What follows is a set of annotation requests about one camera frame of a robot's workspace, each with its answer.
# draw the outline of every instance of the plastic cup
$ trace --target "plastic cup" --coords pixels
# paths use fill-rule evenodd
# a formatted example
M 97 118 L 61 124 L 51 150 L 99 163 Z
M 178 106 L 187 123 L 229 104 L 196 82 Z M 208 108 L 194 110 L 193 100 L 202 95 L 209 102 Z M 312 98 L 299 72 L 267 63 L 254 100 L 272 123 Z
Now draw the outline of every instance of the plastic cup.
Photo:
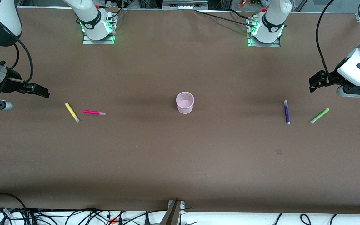
M 176 97 L 177 109 L 182 114 L 190 113 L 193 110 L 194 96 L 187 91 L 183 91 Z

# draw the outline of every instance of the pink marker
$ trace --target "pink marker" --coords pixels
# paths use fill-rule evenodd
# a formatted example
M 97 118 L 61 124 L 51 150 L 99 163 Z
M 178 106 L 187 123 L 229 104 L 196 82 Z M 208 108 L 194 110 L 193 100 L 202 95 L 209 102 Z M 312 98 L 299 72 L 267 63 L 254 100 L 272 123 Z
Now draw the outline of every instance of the pink marker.
M 91 111 L 91 110 L 81 110 L 81 112 L 82 113 L 87 113 L 87 114 L 106 116 L 105 112 L 98 112 L 98 111 Z

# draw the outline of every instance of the yellow marker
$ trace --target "yellow marker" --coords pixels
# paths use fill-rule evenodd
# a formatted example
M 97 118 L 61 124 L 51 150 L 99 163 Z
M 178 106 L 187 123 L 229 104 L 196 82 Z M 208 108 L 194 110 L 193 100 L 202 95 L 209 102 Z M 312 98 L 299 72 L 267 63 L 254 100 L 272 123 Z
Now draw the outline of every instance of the yellow marker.
M 76 116 L 76 114 L 74 113 L 72 107 L 70 107 L 70 105 L 68 103 L 65 103 L 67 110 L 69 110 L 70 114 L 72 114 L 72 117 L 76 120 L 76 122 L 80 122 L 79 118 Z

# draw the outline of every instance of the white floor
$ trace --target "white floor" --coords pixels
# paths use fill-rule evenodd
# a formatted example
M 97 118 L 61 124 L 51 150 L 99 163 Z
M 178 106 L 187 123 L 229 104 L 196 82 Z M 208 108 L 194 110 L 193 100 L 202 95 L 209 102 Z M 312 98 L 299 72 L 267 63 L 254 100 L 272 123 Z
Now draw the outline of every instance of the white floor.
M 72 212 L 43 212 L 46 215 L 61 215 L 69 216 Z M 106 218 L 108 214 L 111 214 L 110 218 L 114 218 L 119 214 L 119 211 L 104 211 L 100 215 Z M 145 211 L 127 211 L 123 213 L 122 219 L 132 219 L 137 215 L 141 215 Z M 71 216 L 67 222 L 67 225 L 78 225 L 82 219 L 88 216 L 90 212 L 81 212 L 80 214 Z M 150 223 L 156 224 L 161 221 L 165 212 L 154 212 L 149 215 Z M 197 222 L 196 225 L 273 225 L 278 213 L 232 213 L 232 212 L 182 212 L 180 225 L 192 224 Z M 332 214 L 307 214 L 311 220 L 312 225 L 329 225 Z M 22 217 L 18 213 L 12 214 L 14 218 L 21 219 Z M 46 217 L 39 217 L 51 225 L 64 225 L 66 222 L 65 217 L 53 217 L 56 224 Z M 142 216 L 134 220 L 140 225 L 144 225 L 145 217 Z M 48 223 L 38 221 L 39 225 L 48 225 Z M 23 221 L 12 221 L 12 225 L 22 225 Z M 98 219 L 90 221 L 89 225 L 106 225 L 106 222 L 102 222 Z M 285 213 L 279 219 L 277 225 L 304 225 L 300 221 L 299 213 Z M 134 222 L 129 222 L 128 225 L 137 225 Z M 360 215 L 345 215 L 338 214 L 332 225 L 360 225 Z

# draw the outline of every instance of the green marker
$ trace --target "green marker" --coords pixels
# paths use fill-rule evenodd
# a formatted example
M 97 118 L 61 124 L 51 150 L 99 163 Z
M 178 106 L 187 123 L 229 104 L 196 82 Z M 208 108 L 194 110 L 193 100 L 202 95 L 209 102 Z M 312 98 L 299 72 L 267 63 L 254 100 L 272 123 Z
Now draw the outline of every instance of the green marker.
M 311 124 L 313 124 L 314 122 L 316 122 L 318 119 L 320 119 L 320 117 L 323 117 L 324 114 L 326 114 L 330 109 L 325 109 L 323 110 L 323 112 L 321 112 L 319 115 L 317 115 L 315 118 L 313 118 L 313 120 L 310 121 Z

